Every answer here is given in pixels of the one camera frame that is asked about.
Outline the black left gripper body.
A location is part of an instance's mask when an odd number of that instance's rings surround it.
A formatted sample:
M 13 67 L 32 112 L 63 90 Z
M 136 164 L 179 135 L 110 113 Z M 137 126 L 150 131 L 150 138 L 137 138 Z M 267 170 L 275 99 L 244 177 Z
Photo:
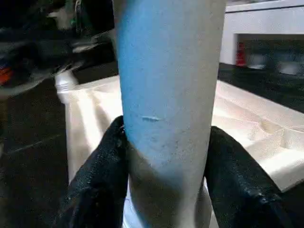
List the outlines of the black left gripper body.
M 68 29 L 0 29 L 0 90 L 24 92 L 66 70 L 115 60 L 107 31 L 80 26 Z

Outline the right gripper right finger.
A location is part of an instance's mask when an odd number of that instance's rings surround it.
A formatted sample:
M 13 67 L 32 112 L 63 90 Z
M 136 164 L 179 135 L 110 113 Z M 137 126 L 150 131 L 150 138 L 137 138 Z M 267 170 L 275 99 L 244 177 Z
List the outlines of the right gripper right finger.
M 220 228 L 292 228 L 281 191 L 232 136 L 210 129 L 204 173 Z

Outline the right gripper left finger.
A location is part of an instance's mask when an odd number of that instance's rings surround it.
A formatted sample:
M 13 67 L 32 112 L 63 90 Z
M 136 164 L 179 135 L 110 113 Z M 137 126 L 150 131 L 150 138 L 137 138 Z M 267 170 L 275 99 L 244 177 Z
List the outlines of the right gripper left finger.
M 127 139 L 123 116 L 119 116 L 71 180 L 55 227 L 120 228 L 127 183 Z

